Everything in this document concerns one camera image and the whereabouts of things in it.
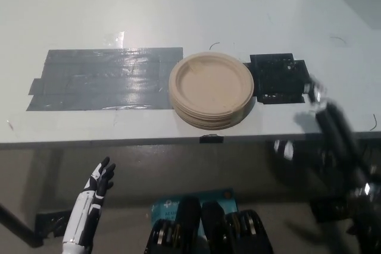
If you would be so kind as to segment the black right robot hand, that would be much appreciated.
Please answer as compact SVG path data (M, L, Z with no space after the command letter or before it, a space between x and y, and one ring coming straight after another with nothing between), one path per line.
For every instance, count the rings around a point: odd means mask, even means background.
M326 96L326 89L313 76L305 82L304 93L314 113L328 148L340 161L355 161L359 158L358 143L346 116L340 107Z

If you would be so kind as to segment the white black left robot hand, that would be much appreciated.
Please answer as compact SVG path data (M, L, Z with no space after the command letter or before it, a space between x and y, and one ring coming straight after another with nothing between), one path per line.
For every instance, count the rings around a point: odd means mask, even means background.
M105 195L114 184L111 181L114 170L115 164L111 164L107 156L90 175L71 212L63 238L63 253L91 252Z

